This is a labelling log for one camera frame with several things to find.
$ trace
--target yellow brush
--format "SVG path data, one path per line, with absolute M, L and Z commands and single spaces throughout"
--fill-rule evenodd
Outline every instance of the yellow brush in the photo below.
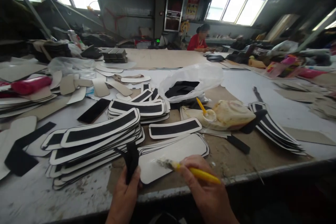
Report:
M 167 168 L 167 169 L 170 169 L 170 170 L 175 170 L 175 171 L 179 171 L 180 167 L 181 167 L 181 165 L 179 163 L 177 163 L 175 161 L 172 161 L 170 159 L 157 160 L 157 163 L 164 168 Z M 211 174 L 209 174 L 205 171 L 202 171 L 202 170 L 196 169 L 196 168 L 192 168 L 192 167 L 190 167 L 188 169 L 198 179 L 201 179 L 201 180 L 204 180 L 204 181 L 207 181 L 207 182 L 210 182 L 210 183 L 214 183 L 214 184 L 220 184 L 221 183 L 221 181 L 217 177 L 215 177 L 215 176 L 213 176 L 213 175 L 211 175 Z
M 206 116 L 207 115 L 207 111 L 205 110 L 203 104 L 201 103 L 201 101 L 196 97 L 196 100 L 198 102 L 198 105 L 201 107 L 201 109 L 203 110 L 203 115 Z

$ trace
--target metal pillar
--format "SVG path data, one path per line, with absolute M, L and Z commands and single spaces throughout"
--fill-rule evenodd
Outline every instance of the metal pillar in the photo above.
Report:
M 35 8 L 32 6 L 32 4 L 30 3 L 29 0 L 24 0 L 26 5 L 28 6 L 28 8 L 31 10 L 31 12 L 33 13 L 33 15 L 36 17 L 37 21 L 40 23 L 40 25 L 42 26 L 43 31 L 45 32 L 45 35 L 48 39 L 51 39 L 51 33 L 48 30 L 48 28 L 46 27 L 46 25 L 43 23 L 42 19 L 40 18 L 39 14 L 36 12 Z
M 323 22 L 323 24 L 320 25 L 310 36 L 297 48 L 297 52 L 302 51 L 306 48 L 306 46 L 313 41 L 328 25 L 330 25 L 334 20 L 336 19 L 336 10 L 334 10 L 334 13 L 331 14 L 330 17 L 328 17 L 327 20 Z

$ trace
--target poster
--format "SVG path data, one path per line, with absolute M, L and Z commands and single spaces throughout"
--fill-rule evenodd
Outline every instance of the poster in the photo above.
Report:
M 185 19 L 196 19 L 196 13 L 200 0 L 188 0 L 187 13 Z

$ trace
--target person's right hand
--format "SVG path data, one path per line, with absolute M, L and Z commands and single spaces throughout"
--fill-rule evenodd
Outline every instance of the person's right hand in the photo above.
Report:
M 181 161 L 180 173 L 190 188 L 205 223 L 238 223 L 230 207 L 229 197 L 223 182 L 221 184 L 212 184 L 198 181 L 188 169 L 189 167 L 200 169 L 214 176 L 216 174 L 200 155 L 192 155 Z

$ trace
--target glue brush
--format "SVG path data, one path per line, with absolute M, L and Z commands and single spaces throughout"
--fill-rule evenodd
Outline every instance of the glue brush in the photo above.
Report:
M 178 162 L 175 162 L 175 161 L 170 160 L 170 159 L 161 159 L 161 160 L 158 159 L 157 163 L 164 168 L 174 170 L 174 171 L 179 171 L 180 167 L 181 167 L 181 165 Z M 213 176 L 213 175 L 211 175 L 211 174 L 209 174 L 205 171 L 202 171 L 200 169 L 193 168 L 193 167 L 190 167 L 188 169 L 198 179 L 201 179 L 201 180 L 204 180 L 204 181 L 207 181 L 207 182 L 210 182 L 210 183 L 214 183 L 214 184 L 220 184 L 221 183 L 221 181 L 217 177 L 215 177 L 215 176 Z

